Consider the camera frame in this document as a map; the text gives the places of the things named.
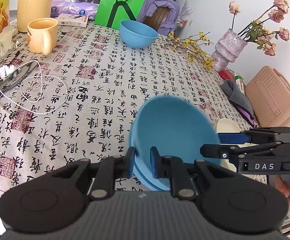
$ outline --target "cream thermos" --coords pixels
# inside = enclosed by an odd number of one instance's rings
[[[27,32],[27,24],[40,18],[51,17],[52,0],[18,0],[19,32]]]

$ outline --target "yellow mug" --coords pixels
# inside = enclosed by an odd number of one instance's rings
[[[50,54],[58,40],[58,20],[41,18],[27,25],[27,45],[33,53]]]

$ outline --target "gray cloth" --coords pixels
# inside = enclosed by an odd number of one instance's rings
[[[228,96],[231,103],[246,110],[250,114],[250,116],[254,116],[253,107],[250,101],[240,91],[238,85],[234,81],[230,79],[225,80],[222,85],[222,90]]]

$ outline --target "finger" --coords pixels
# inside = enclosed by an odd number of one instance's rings
[[[286,200],[287,200],[287,203],[288,203],[288,208],[290,208],[290,198],[288,197],[288,198],[286,198]]]
[[[286,198],[290,195],[290,188],[281,180],[279,175],[275,175],[275,188],[279,190]]]

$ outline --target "calligraphy print tablecloth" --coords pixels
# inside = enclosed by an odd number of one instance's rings
[[[55,75],[63,84],[46,77],[43,95],[32,104],[20,94],[20,86],[7,92],[15,102],[37,112],[18,108],[0,96],[0,196],[9,188],[44,175],[80,158],[99,162],[127,150],[128,133],[137,111],[148,98],[176,95],[197,106],[212,124],[229,118],[242,129],[249,125],[230,105],[216,72],[189,63],[181,53],[164,45],[160,37],[150,48],[131,49],[117,30],[93,25],[60,26],[58,44],[47,57],[31,53],[25,34],[14,65],[38,59],[44,75]],[[15,56],[12,51],[2,64]],[[31,75],[38,75],[38,68]],[[37,99],[39,79],[21,87],[30,100]],[[135,176],[116,182],[117,190],[145,190]]]

